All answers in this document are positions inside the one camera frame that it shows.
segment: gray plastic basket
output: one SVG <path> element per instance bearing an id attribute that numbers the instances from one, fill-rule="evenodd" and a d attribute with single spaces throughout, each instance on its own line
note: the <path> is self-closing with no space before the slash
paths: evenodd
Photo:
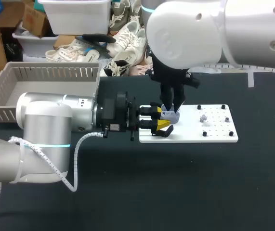
<path id="1" fill-rule="evenodd" d="M 16 122 L 16 103 L 25 92 L 95 98 L 100 69 L 100 63 L 7 63 L 0 72 L 0 123 Z"/>

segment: white pegboard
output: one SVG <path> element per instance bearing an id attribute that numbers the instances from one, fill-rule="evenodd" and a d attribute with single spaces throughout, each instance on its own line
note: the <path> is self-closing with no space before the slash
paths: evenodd
<path id="1" fill-rule="evenodd" d="M 231 116 L 228 105 L 222 109 L 222 104 L 201 105 L 182 105 L 180 119 L 174 124 L 174 131 L 168 138 L 152 136 L 150 130 L 139 129 L 139 141 L 141 143 L 233 143 L 238 141 L 237 131 Z M 202 115 L 207 117 L 203 123 L 200 122 Z M 150 120 L 149 116 L 140 116 L 140 120 Z"/>

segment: white plastic bin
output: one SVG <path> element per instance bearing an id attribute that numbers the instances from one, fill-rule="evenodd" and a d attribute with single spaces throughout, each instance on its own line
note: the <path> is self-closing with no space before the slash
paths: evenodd
<path id="1" fill-rule="evenodd" d="M 13 34 L 13 38 L 17 39 L 24 50 L 24 54 L 29 57 L 44 57 L 45 52 L 54 50 L 54 43 L 58 39 L 56 37 L 36 37 L 36 36 L 23 36 L 22 29 L 17 29 Z"/>
<path id="2" fill-rule="evenodd" d="M 57 35 L 107 34 L 110 0 L 38 0 Z"/>

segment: sneaker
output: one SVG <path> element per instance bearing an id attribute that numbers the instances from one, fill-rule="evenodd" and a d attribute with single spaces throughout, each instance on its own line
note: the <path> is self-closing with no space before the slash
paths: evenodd
<path id="1" fill-rule="evenodd" d="M 125 26 L 113 36 L 116 42 L 108 43 L 106 48 L 109 50 L 109 55 L 114 58 L 119 52 L 124 51 L 131 42 L 131 34 L 136 34 L 138 30 L 139 25 L 136 21 L 125 24 Z"/>
<path id="2" fill-rule="evenodd" d="M 140 29 L 144 25 L 143 17 L 142 17 L 142 3 L 141 0 L 135 0 L 132 4 L 130 15 L 129 15 L 129 22 L 136 21 L 139 23 Z"/>
<path id="3" fill-rule="evenodd" d="M 45 57 L 48 62 L 95 62 L 98 60 L 99 52 L 91 50 L 86 56 L 82 51 L 66 50 L 60 48 L 58 50 L 52 50 L 45 52 Z"/>
<path id="4" fill-rule="evenodd" d="M 130 0 L 121 0 L 112 4 L 112 19 L 109 21 L 109 32 L 115 35 L 128 23 L 131 3 Z"/>
<path id="5" fill-rule="evenodd" d="M 133 50 L 122 51 L 100 71 L 100 76 L 122 76 L 136 61 Z"/>
<path id="6" fill-rule="evenodd" d="M 141 29 L 137 34 L 131 35 L 131 42 L 128 44 L 126 51 L 134 50 L 136 53 L 136 61 L 133 65 L 140 64 L 144 59 L 144 52 L 146 50 L 146 32 L 145 29 Z"/>

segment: black table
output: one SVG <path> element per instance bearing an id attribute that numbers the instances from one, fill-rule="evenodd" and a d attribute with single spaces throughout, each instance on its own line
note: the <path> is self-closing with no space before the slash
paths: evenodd
<path id="1" fill-rule="evenodd" d="M 254 88 L 246 74 L 200 80 L 200 89 L 185 89 L 186 103 L 228 104 L 238 143 L 141 144 L 128 132 L 90 138 L 79 152 L 76 193 L 62 182 L 4 184 L 0 230 L 275 230 L 275 75 L 255 74 Z M 147 77 L 102 79 L 98 102 L 117 90 L 139 104 L 159 102 L 159 85 Z M 22 134 L 0 124 L 4 140 Z"/>

